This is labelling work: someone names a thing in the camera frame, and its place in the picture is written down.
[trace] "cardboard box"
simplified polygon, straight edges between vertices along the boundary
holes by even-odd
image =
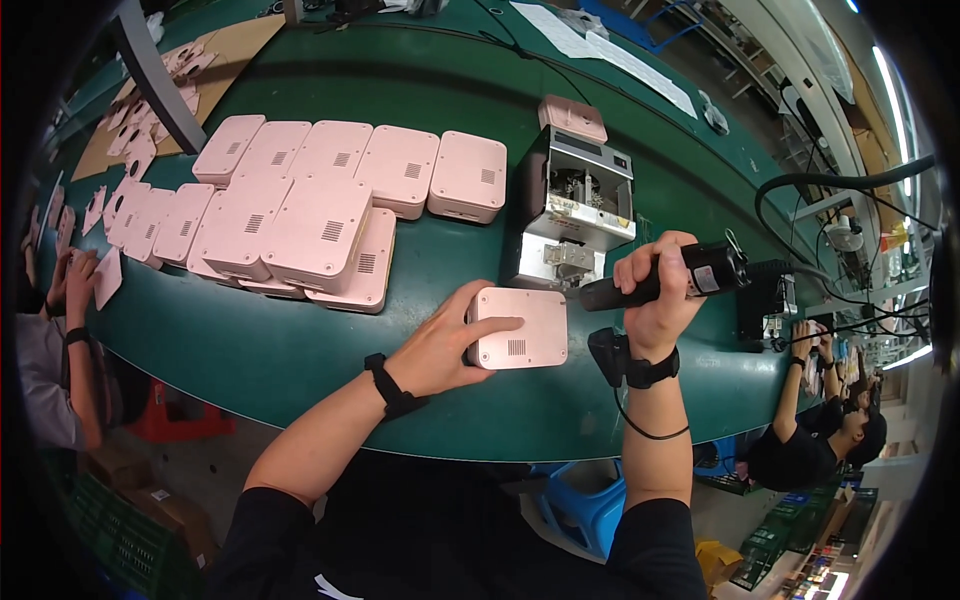
[[[213,564],[220,549],[210,536],[210,519],[203,508],[159,484],[121,493],[144,515],[174,532],[200,570]]]
[[[697,540],[696,544],[697,562],[704,572],[708,590],[729,581],[743,562],[739,552],[717,540]]]
[[[154,483],[150,460],[114,440],[81,452],[77,457],[77,471],[90,473],[114,490],[134,490]]]

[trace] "black cable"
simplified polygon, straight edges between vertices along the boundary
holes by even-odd
[[[670,440],[670,439],[672,439],[672,438],[676,438],[677,436],[680,436],[680,435],[686,433],[686,432],[690,429],[690,425],[688,424],[686,427],[684,427],[683,429],[681,429],[681,430],[678,431],[677,433],[671,433],[671,434],[668,435],[668,436],[652,436],[652,435],[650,435],[650,434],[647,433],[646,431],[643,431],[642,429],[640,429],[639,427],[637,427],[637,426],[636,426],[636,423],[634,423],[633,421],[630,420],[630,417],[627,417],[627,412],[626,412],[625,410],[623,410],[623,404],[620,403],[620,394],[619,394],[618,392],[619,392],[619,388],[613,388],[613,401],[616,402],[616,408],[617,408],[617,410],[620,411],[620,414],[621,414],[621,415],[623,415],[623,419],[624,419],[626,422],[628,422],[628,423],[630,424],[630,426],[633,427],[634,430],[635,430],[638,434],[640,434],[641,436],[643,436],[644,438],[647,438],[648,440],[655,440],[655,441],[657,441],[657,442],[662,442],[663,440]]]

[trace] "person's hand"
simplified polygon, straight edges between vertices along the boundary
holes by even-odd
[[[66,298],[66,263],[70,262],[70,255],[74,249],[67,248],[63,254],[57,257],[57,266],[54,267],[54,280],[50,283],[50,289],[47,291],[47,304],[51,306],[60,306],[63,299]]]
[[[66,274],[67,329],[84,326],[86,306],[90,304],[93,286],[100,280],[100,274],[94,273],[98,264],[97,251],[88,250],[77,254]]]
[[[806,360],[806,357],[810,355],[810,350],[813,349],[813,338],[807,338],[806,336],[808,335],[809,325],[807,325],[806,321],[797,321],[793,324],[793,339],[806,338],[805,340],[800,340],[790,345],[790,351],[793,352],[793,355],[797,358]]]
[[[432,396],[479,383],[496,372],[467,367],[461,360],[467,346],[480,338],[523,326],[520,317],[488,317],[464,323],[470,301],[480,290],[491,286],[492,282],[483,279],[462,286],[387,359],[384,369],[400,390],[414,396]]]
[[[665,359],[677,338],[700,310],[706,298],[686,296],[689,270],[680,246],[696,244],[697,238],[683,231],[667,231],[653,244],[645,244],[613,265],[613,285],[631,294],[636,284],[650,275],[651,258],[660,255],[660,297],[623,312],[623,326],[630,340],[630,353],[652,364]]]

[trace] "fluorescent light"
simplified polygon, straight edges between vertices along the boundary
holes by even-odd
[[[883,85],[887,88],[887,96],[890,98],[890,108],[894,112],[894,125],[897,128],[897,139],[900,143],[900,162],[909,160],[909,152],[906,146],[906,130],[903,128],[903,113],[900,112],[900,100],[897,98],[897,89],[894,87],[894,78],[890,74],[890,67],[887,65],[887,59],[883,57],[880,49],[874,46],[874,58],[877,66],[880,67],[880,75],[883,77]],[[913,191],[910,178],[903,180],[903,194],[910,196]]]
[[[900,365],[905,365],[905,364],[907,364],[907,363],[909,363],[909,362],[911,362],[911,361],[913,361],[913,360],[916,360],[916,359],[920,358],[921,356],[926,356],[926,355],[928,355],[931,350],[933,350],[933,346],[931,346],[930,344],[927,344],[926,346],[924,346],[923,348],[920,348],[919,350],[917,350],[917,351],[914,352],[913,354],[910,354],[910,355],[907,356],[906,358],[901,358],[901,359],[900,359],[899,361],[897,361],[896,363],[890,363],[889,365],[887,365],[886,367],[884,367],[883,370],[884,370],[884,371],[889,371],[889,370],[893,369],[894,367],[899,367]]]

